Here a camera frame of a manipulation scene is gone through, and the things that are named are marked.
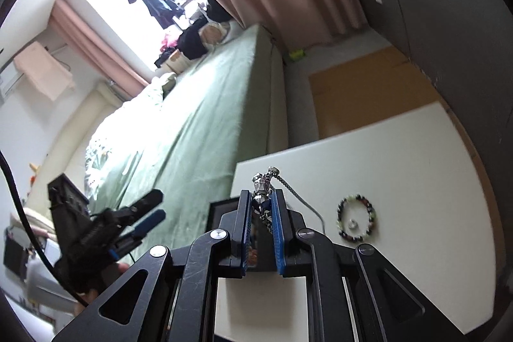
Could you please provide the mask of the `person's left hand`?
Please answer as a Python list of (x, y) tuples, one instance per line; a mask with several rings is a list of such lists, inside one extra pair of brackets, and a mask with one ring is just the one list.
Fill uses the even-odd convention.
[[(118, 279), (122, 274), (124, 274), (130, 266), (124, 262), (117, 262), (116, 265), (109, 266), (106, 271), (103, 273), (103, 278), (106, 279), (106, 286), (111, 285), (116, 279)], [(81, 295), (82, 299), (86, 302), (87, 305), (92, 303), (99, 295), (99, 292), (95, 288), (91, 288), (88, 293), (84, 293)], [(76, 303), (74, 306), (74, 316), (78, 316), (85, 307)]]

